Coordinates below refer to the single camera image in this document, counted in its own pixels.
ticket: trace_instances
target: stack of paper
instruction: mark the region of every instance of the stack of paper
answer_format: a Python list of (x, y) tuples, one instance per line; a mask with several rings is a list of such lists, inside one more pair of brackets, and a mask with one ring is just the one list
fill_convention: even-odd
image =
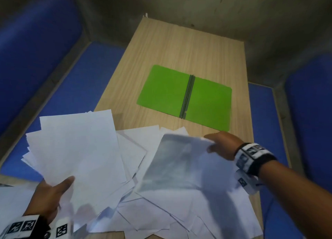
[(149, 126), (115, 131), (112, 113), (40, 118), (22, 158), (52, 185), (70, 175), (58, 217), (74, 230), (124, 231), (127, 239), (252, 238), (262, 234), (236, 167), (207, 154), (210, 141)]

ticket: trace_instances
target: blue panel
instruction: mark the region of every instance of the blue panel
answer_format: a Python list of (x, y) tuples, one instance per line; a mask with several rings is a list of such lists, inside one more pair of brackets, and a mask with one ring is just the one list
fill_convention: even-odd
[(332, 193), (332, 56), (315, 58), (289, 76), (285, 90), (306, 174)]
[[(48, 101), (39, 116), (63, 115), (93, 111), (102, 96), (124, 49), (92, 43), (77, 64)], [(40, 130), (39, 118), (27, 132)], [(40, 181), (41, 175), (21, 161), (28, 152), (27, 140), (23, 136), (15, 146), (0, 173), (31, 181)]]
[[(249, 84), (249, 96), (255, 142), (266, 147), (274, 153), (279, 162), (288, 166), (272, 89)], [(302, 239), (302, 234), (278, 202), (275, 200), (271, 205), (273, 196), (270, 191), (263, 188), (260, 196), (265, 238)]]
[(38, 0), (0, 32), (0, 134), (82, 33), (72, 0)]

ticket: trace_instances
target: wood grain surface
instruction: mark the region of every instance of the wood grain surface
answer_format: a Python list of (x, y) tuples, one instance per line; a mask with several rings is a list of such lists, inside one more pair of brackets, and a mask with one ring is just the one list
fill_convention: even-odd
[[(158, 124), (172, 130), (184, 126), (190, 136), (217, 132), (136, 104), (155, 64), (231, 87), (230, 133), (246, 142), (254, 141), (244, 43), (146, 17), (139, 24), (95, 111), (111, 109), (116, 130)], [(263, 227), (259, 194), (251, 196), (250, 200)], [(114, 237), (111, 234), (107, 238), (123, 238), (123, 234), (117, 233)], [(99, 236), (102, 235), (91, 235), (91, 238)]]

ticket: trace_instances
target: blue cushion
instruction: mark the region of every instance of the blue cushion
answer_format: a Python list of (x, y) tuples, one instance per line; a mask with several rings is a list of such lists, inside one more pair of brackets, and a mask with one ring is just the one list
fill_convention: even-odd
[(332, 55), (290, 75), (285, 90), (307, 177), (332, 193)]
[[(122, 55), (123, 48), (92, 43), (45, 105), (39, 116), (74, 114), (93, 111), (102, 96)], [(39, 118), (27, 132), (40, 130)], [(41, 181), (42, 176), (21, 161), (28, 152), (24, 135), (3, 163), (1, 174), (31, 181)]]
[[(278, 161), (288, 166), (280, 130), (278, 114), (271, 88), (249, 84), (254, 141), (274, 153)], [(263, 187), (260, 191), (265, 238), (303, 238), (291, 218), (274, 200), (273, 195)]]
[(0, 31), (0, 134), (81, 33), (72, 0), (38, 0)]

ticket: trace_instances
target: left hand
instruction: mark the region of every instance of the left hand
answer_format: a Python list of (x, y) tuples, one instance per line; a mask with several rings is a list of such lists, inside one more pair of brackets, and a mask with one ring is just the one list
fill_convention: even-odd
[(52, 187), (43, 179), (36, 187), (23, 216), (39, 214), (45, 217), (48, 224), (50, 224), (56, 217), (61, 196), (70, 188), (74, 180), (75, 177), (70, 176), (60, 184)]

